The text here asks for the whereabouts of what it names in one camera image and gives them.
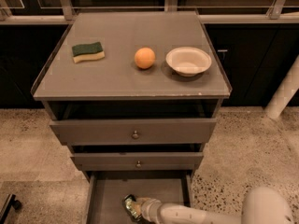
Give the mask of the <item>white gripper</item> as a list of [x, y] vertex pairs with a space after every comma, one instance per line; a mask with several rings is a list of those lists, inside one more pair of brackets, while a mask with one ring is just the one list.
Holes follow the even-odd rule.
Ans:
[[159, 211], [160, 207], [162, 206], [161, 201], [148, 197], [139, 197], [136, 199], [136, 201], [137, 203], [133, 203], [132, 207], [137, 217], [142, 215], [142, 217], [148, 222], [153, 222], [154, 224], [163, 224]]

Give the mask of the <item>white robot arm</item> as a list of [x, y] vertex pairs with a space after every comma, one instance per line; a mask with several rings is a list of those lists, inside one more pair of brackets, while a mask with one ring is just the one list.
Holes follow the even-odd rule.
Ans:
[[192, 183], [193, 207], [151, 200], [156, 224], [298, 224], [298, 110], [223, 108]]

